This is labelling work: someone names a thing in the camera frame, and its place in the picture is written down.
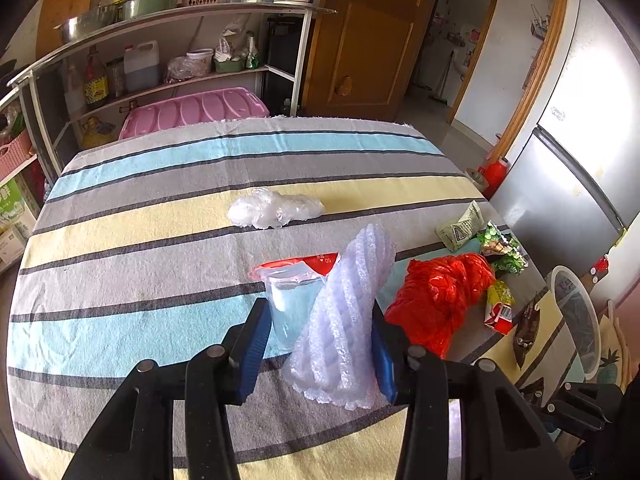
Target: cutting board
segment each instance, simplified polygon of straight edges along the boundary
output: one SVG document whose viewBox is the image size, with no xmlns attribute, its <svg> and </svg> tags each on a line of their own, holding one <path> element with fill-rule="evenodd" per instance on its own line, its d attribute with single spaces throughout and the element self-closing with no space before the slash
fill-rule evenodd
<svg viewBox="0 0 640 480">
<path fill-rule="evenodd" d="M 91 0 L 43 0 L 36 36 L 36 57 L 40 59 L 62 46 L 60 34 L 54 27 L 87 12 L 90 6 Z"/>
</svg>

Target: stainless steel bowl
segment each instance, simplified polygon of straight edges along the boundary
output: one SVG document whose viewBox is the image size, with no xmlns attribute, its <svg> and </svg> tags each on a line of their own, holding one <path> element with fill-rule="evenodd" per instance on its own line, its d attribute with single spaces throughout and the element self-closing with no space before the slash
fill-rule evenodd
<svg viewBox="0 0 640 480">
<path fill-rule="evenodd" d="M 161 10 L 175 9 L 182 0 L 129 0 L 123 5 L 124 20 Z"/>
<path fill-rule="evenodd" d="M 118 17 L 118 5 L 109 4 L 95 7 L 80 16 L 66 20 L 65 23 L 54 27 L 60 34 L 62 43 L 82 40 L 92 32 L 115 23 Z"/>
</svg>

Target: green basket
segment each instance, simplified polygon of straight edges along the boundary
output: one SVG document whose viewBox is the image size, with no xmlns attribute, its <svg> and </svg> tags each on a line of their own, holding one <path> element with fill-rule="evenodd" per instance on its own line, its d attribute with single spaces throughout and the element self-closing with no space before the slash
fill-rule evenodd
<svg viewBox="0 0 640 480">
<path fill-rule="evenodd" d="M 229 72 L 240 72 L 244 68 L 244 59 L 236 61 L 216 61 L 216 72 L 226 74 Z"/>
</svg>

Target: cardboard box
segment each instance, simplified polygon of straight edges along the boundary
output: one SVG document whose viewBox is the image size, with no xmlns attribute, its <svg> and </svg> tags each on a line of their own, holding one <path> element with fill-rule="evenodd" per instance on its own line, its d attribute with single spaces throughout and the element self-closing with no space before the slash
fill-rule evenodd
<svg viewBox="0 0 640 480">
<path fill-rule="evenodd" d="M 0 260 L 9 265 L 22 256 L 26 245 L 27 240 L 22 236 L 20 229 L 15 225 L 10 226 L 0 235 Z"/>
<path fill-rule="evenodd" d="M 39 212 L 40 207 L 24 181 L 12 178 L 0 186 L 0 234 L 15 225 L 25 239 L 29 238 Z"/>
</svg>

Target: refrigerator door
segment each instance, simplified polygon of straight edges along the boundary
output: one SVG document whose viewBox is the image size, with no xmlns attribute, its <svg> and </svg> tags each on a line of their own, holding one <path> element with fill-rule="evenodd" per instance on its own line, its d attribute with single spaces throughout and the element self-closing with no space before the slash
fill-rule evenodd
<svg viewBox="0 0 640 480">
<path fill-rule="evenodd" d="M 628 227 L 640 212 L 640 66 L 597 0 L 580 0 L 564 68 L 538 124 Z"/>
<path fill-rule="evenodd" d="M 580 168 L 566 165 L 553 149 L 544 133 L 534 130 L 491 204 L 543 276 L 558 265 L 582 276 L 620 234 L 606 198 L 591 194 Z"/>
</svg>

